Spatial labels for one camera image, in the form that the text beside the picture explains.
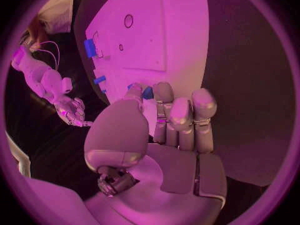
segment humanoid robot hand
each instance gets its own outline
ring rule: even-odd
[[[90,127],[93,122],[85,121],[85,105],[79,98],[71,99],[62,96],[54,103],[58,116],[68,125],[78,127]]]
[[[153,86],[157,106],[157,122],[153,140],[179,150],[210,153],[214,149],[211,117],[217,103],[205,88],[174,99],[171,85],[159,82]]]

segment circular hole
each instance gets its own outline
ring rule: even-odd
[[[126,28],[130,28],[134,23],[134,17],[130,14],[126,15],[125,19],[124,19],[124,24]]]

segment wire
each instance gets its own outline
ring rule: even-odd
[[[55,42],[55,41],[43,41],[41,42],[40,44],[46,44],[46,43],[52,43],[52,44],[55,44],[56,48],[57,48],[57,53],[58,53],[58,62],[56,64],[56,70],[59,69],[59,65],[60,65],[60,49],[59,49],[59,46],[58,44]]]
[[[47,52],[47,53],[51,54],[52,57],[53,57],[54,60],[55,60],[55,69],[57,70],[57,68],[58,68],[58,63],[57,63],[56,57],[54,56],[54,54],[53,54],[52,52],[50,52],[50,51],[48,51],[48,50],[43,50],[43,49],[34,49],[34,50],[35,50],[35,51],[41,51],[41,52]]]

